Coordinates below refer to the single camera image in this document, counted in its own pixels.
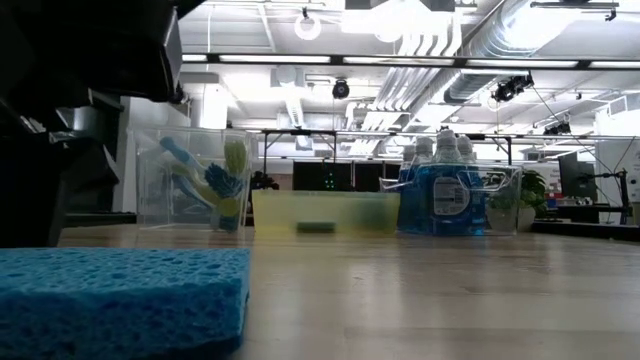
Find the table surface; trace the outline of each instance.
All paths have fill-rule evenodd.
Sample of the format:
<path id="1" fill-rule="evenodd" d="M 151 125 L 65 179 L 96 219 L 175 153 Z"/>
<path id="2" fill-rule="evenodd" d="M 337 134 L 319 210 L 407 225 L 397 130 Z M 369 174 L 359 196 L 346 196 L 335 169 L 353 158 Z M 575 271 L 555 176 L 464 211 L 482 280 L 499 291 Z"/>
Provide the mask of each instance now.
<path id="1" fill-rule="evenodd" d="M 638 359 L 640 247 L 542 234 L 263 238 L 135 225 L 61 246 L 253 249 L 233 359 Z"/>

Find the sponge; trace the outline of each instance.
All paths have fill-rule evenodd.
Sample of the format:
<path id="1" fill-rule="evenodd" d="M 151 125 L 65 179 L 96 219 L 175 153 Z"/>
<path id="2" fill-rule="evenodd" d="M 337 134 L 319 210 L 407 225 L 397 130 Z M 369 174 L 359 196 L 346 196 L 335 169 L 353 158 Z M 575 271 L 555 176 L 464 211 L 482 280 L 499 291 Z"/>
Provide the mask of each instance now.
<path id="1" fill-rule="evenodd" d="M 212 344 L 233 351 L 249 258 L 248 249 L 0 250 L 0 358 L 187 359 L 193 349 L 220 350 Z"/>

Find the ceiling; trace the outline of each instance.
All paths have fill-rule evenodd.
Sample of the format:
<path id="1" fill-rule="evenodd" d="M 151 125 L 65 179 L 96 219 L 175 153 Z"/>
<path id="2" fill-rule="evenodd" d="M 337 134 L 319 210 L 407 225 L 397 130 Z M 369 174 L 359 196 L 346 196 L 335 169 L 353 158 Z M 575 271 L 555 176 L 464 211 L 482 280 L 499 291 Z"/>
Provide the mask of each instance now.
<path id="1" fill-rule="evenodd" d="M 462 16 L 462 38 L 468 36 L 499 2 L 476 0 L 477 10 Z M 205 3 L 180 21 L 184 52 L 366 55 L 397 54 L 401 47 L 401 40 L 385 43 L 373 34 L 342 32 L 339 22 L 344 2 L 326 2 L 323 10 L 310 10 L 322 18 L 320 35 L 310 41 L 302 40 L 294 31 L 294 23 L 301 13 L 299 8 L 263 5 L 239 8 L 219 5 L 222 3 Z M 578 13 L 577 20 L 540 48 L 535 56 L 637 58 L 640 56 L 640 9 L 638 12 L 632 10 L 621 12 L 610 22 L 604 21 L 606 11 Z M 536 36 L 535 26 L 529 31 L 530 36 Z M 326 77 L 331 82 L 335 78 L 347 79 L 351 94 L 345 100 L 333 99 L 332 83 L 328 81 L 307 80 L 307 86 L 311 87 L 300 93 L 304 112 L 342 116 L 350 102 L 375 98 L 389 71 L 383 67 L 297 67 L 307 78 Z M 234 105 L 230 107 L 228 117 L 234 124 L 242 125 L 255 119 L 275 119 L 278 113 L 287 112 L 279 92 L 281 89 L 270 85 L 270 74 L 275 68 L 268 65 L 188 64 L 183 66 L 182 72 L 219 74 L 233 96 Z M 611 93 L 640 91 L 640 72 L 534 71 L 532 76 L 536 89 L 549 108 L 554 112 L 571 109 L 575 127 L 585 129 L 593 127 L 594 109 L 605 105 L 607 99 L 619 97 L 611 96 Z M 191 92 L 194 97 L 198 96 L 196 88 L 191 88 Z M 549 109 L 530 89 L 514 101 L 501 105 L 498 110 L 487 107 L 482 94 L 467 105 L 470 106 L 456 107 L 447 119 L 436 119 L 435 124 L 442 121 L 450 124 L 449 118 L 454 116 L 456 122 L 453 126 L 458 131 L 494 132 L 497 125 L 500 129 L 509 129 L 509 132 L 526 132 L 531 131 L 533 123 L 551 116 Z M 411 109 L 414 116 L 419 110 Z M 416 118 L 414 125 L 412 131 L 433 131 L 434 128 L 433 119 Z"/>

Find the blue bottle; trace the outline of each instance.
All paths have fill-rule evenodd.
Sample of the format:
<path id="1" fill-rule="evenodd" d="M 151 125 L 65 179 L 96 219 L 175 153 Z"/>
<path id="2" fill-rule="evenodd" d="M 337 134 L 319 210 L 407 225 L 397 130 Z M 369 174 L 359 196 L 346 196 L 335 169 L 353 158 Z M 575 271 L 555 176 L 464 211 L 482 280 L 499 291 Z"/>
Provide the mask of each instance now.
<path id="1" fill-rule="evenodd" d="M 427 137 L 416 140 L 415 155 L 407 164 L 412 148 L 403 158 L 403 166 L 400 167 L 399 183 L 402 186 L 400 194 L 400 211 L 398 213 L 398 230 L 413 234 L 430 234 L 424 222 L 426 199 L 424 198 L 423 184 L 420 183 L 422 174 L 428 171 L 426 165 L 431 163 L 433 155 L 433 141 Z"/>
<path id="2" fill-rule="evenodd" d="M 457 140 L 458 151 L 462 156 L 462 161 L 468 164 L 467 172 L 461 176 L 466 187 L 471 189 L 471 224 L 469 232 L 471 235 L 484 235 L 486 222 L 486 196 L 480 191 L 484 184 L 476 163 L 475 153 L 473 152 L 473 143 L 465 135 L 461 135 Z"/>
<path id="3" fill-rule="evenodd" d="M 424 182 L 433 235 L 471 235 L 471 197 L 463 184 L 468 166 L 462 161 L 455 133 L 444 129 L 437 136 L 433 165 Z"/>

